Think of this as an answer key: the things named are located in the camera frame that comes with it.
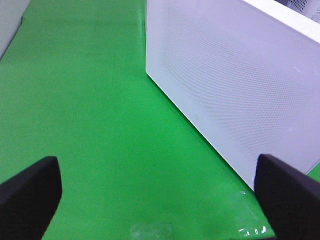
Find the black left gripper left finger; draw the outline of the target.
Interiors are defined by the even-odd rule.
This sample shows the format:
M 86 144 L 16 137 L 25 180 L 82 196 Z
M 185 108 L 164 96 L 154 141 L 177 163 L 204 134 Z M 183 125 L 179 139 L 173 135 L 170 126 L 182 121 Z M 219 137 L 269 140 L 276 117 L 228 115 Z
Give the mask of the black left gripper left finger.
M 40 240 L 62 198 L 58 158 L 46 156 L 0 184 L 0 238 Z

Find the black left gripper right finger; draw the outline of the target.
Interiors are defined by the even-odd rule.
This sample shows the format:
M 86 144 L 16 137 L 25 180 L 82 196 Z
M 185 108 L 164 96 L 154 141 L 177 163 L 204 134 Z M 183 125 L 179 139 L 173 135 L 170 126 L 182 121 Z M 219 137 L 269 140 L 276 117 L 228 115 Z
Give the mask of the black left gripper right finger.
M 260 154 L 255 197 L 278 240 L 320 238 L 320 183 L 271 154 Z

